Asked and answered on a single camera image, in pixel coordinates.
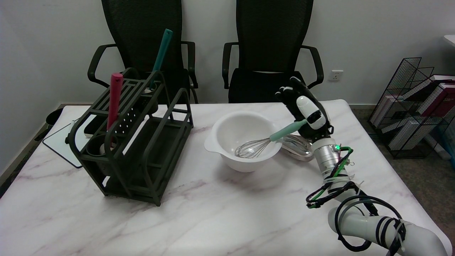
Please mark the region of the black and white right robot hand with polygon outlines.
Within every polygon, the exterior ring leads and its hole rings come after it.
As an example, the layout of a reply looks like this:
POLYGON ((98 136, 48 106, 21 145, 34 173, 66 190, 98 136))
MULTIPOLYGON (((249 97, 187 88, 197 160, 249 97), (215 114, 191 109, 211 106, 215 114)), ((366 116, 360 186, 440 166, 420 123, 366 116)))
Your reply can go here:
POLYGON ((301 80, 291 77, 290 85, 280 87, 275 97, 286 106, 296 122, 306 121, 298 130, 303 138, 315 143, 331 137, 333 126, 324 107, 301 80))

